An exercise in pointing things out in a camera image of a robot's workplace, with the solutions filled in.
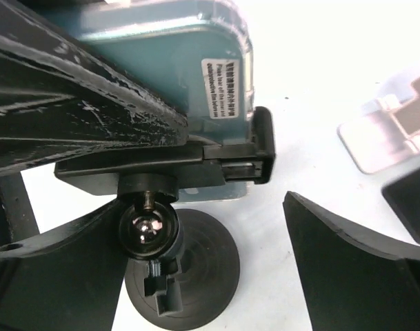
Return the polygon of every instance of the teal plastic case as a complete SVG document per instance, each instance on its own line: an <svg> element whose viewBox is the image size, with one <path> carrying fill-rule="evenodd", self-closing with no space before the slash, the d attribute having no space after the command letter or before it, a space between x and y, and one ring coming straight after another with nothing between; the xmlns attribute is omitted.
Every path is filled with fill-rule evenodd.
<svg viewBox="0 0 420 331"><path fill-rule="evenodd" d="M191 139L248 140L252 45L228 0L101 3L41 13L187 115ZM247 183L182 190L179 202L238 199Z"/></svg>

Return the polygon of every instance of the white surface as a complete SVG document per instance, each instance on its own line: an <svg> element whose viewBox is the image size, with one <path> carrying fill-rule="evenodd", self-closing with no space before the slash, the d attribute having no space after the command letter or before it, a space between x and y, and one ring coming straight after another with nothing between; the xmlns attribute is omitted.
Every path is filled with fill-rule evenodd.
<svg viewBox="0 0 420 331"><path fill-rule="evenodd" d="M359 106L373 97L376 82L420 61L420 5L297 3L239 3L254 44L255 103L274 113L278 159L272 182L253 187L248 197L192 206L226 225L241 256L232 303L202 330L311 330L281 206L289 190L412 242L380 189L406 168L417 167L420 158L377 175L361 174L336 129L361 114ZM112 198L92 197L58 182L52 166L23 175L41 231ZM123 289L113 330L158 329L136 313Z"/></svg>

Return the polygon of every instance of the barcode label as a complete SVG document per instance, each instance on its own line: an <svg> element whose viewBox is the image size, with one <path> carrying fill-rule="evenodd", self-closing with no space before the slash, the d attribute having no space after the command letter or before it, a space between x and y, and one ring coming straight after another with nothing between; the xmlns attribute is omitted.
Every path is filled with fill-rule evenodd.
<svg viewBox="0 0 420 331"><path fill-rule="evenodd" d="M239 116L239 60L202 60L203 80L210 118L234 119Z"/></svg>

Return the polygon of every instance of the metal ball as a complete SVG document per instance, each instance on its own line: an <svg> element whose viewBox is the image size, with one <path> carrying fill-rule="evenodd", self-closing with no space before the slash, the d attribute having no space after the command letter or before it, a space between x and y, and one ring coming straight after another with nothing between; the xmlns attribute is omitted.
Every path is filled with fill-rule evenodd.
<svg viewBox="0 0 420 331"><path fill-rule="evenodd" d="M162 233L162 220L155 213L149 212L133 220L135 237L138 243L148 244Z"/></svg>

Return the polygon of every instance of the round black base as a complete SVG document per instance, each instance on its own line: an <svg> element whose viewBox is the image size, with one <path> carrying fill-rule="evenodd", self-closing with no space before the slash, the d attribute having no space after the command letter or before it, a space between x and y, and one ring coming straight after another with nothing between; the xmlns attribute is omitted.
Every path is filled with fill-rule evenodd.
<svg viewBox="0 0 420 331"><path fill-rule="evenodd" d="M218 317L237 289L240 260L236 243L214 217L198 210L179 209L185 250L181 260L183 312L158 317L152 297L143 296L143 264L130 261L126 287L133 306L147 321L171 331L200 328Z"/></svg>

